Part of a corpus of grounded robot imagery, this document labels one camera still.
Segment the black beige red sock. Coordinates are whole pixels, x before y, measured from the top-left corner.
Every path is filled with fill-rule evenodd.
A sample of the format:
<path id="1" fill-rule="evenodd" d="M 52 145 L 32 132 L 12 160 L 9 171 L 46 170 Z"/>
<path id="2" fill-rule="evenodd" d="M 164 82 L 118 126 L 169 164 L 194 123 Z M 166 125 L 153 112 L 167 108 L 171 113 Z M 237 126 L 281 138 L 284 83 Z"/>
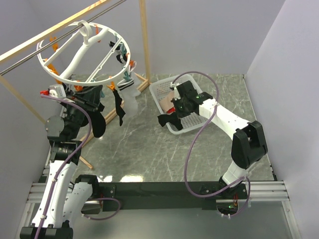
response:
<path id="1" fill-rule="evenodd" d="M 167 123 L 171 123 L 172 125 L 176 127 L 177 130 L 183 129 L 181 120 L 178 118 L 176 112 L 173 112 L 169 115 L 166 115 L 166 114 L 159 115 L 158 122 L 162 127 L 164 127 Z"/>

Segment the white round clip hanger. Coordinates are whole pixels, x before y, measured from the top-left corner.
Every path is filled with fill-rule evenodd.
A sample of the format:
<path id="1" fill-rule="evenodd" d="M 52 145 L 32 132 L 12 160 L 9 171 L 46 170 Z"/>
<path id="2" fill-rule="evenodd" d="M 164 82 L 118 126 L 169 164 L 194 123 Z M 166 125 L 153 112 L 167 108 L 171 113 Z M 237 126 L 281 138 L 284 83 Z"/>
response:
<path id="1" fill-rule="evenodd" d="M 58 47 L 56 50 L 53 51 L 52 55 L 48 58 L 42 57 L 41 53 L 37 54 L 37 58 L 40 62 L 41 67 L 54 79 L 63 82 L 67 85 L 74 85 L 74 86 L 97 86 L 97 85 L 105 85 L 108 82 L 121 80 L 124 78 L 125 73 L 128 72 L 128 68 L 131 64 L 131 51 L 130 48 L 125 41 L 125 39 L 117 33 L 115 30 L 94 22 L 86 22 L 84 20 L 76 21 L 69 26 L 78 26 L 80 27 L 73 33 L 69 39 L 67 39 L 62 46 Z M 114 36 L 115 40 L 111 41 L 107 44 L 107 52 L 105 53 L 102 60 L 93 70 L 93 72 L 89 75 L 89 77 L 84 81 L 77 81 L 70 79 L 71 75 L 75 72 L 78 65 L 80 64 L 81 60 L 85 56 L 85 54 L 89 51 L 91 47 L 97 44 L 106 36 Z M 70 46 L 73 41 L 78 38 L 82 37 L 83 42 L 79 49 L 76 51 L 75 55 L 73 56 L 71 62 L 66 67 L 66 69 L 61 73 L 57 74 L 48 66 L 53 63 L 53 61 Z M 112 76 L 107 76 L 104 79 L 98 79 L 97 74 L 102 70 L 104 65 L 109 61 L 112 56 L 116 56 L 118 60 L 121 61 L 121 68 L 118 73 Z"/>

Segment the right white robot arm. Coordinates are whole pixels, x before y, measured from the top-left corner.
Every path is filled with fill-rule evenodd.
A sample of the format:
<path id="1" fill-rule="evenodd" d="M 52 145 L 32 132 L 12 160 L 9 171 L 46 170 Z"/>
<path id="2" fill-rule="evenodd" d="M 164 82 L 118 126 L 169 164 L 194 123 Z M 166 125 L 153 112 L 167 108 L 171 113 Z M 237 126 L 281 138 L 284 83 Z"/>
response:
<path id="1" fill-rule="evenodd" d="M 225 199 L 236 193 L 236 186 L 247 178 L 248 169 L 268 153 L 268 147 L 262 124 L 258 121 L 243 119 L 224 106 L 216 97 L 207 92 L 199 93 L 191 81 L 181 84 L 171 83 L 174 91 L 172 103 L 178 119 L 191 113 L 206 118 L 203 128 L 210 122 L 223 130 L 232 140 L 232 162 L 219 181 L 219 189 L 211 194 L 200 195 L 193 192 L 189 183 L 185 183 L 189 192 L 199 198 L 208 198 L 220 194 Z"/>

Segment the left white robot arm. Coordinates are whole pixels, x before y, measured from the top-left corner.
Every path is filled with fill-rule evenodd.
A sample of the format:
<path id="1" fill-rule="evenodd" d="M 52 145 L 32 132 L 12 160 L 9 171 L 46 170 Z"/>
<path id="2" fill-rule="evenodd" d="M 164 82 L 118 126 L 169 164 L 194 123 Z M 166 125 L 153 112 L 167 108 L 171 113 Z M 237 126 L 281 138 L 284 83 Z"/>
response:
<path id="1" fill-rule="evenodd" d="M 59 102 L 63 116 L 52 116 L 45 123 L 50 143 L 49 174 L 40 206 L 30 226 L 22 227 L 21 239 L 71 239 L 72 224 L 87 200 L 99 196 L 97 176 L 84 175 L 76 180 L 72 192 L 69 185 L 89 136 L 76 140 L 80 128 L 88 126 L 88 134 L 100 137 L 106 129 L 101 114 L 102 86 L 84 87 L 67 91 L 62 85 L 53 85 L 40 93 L 42 98 Z"/>

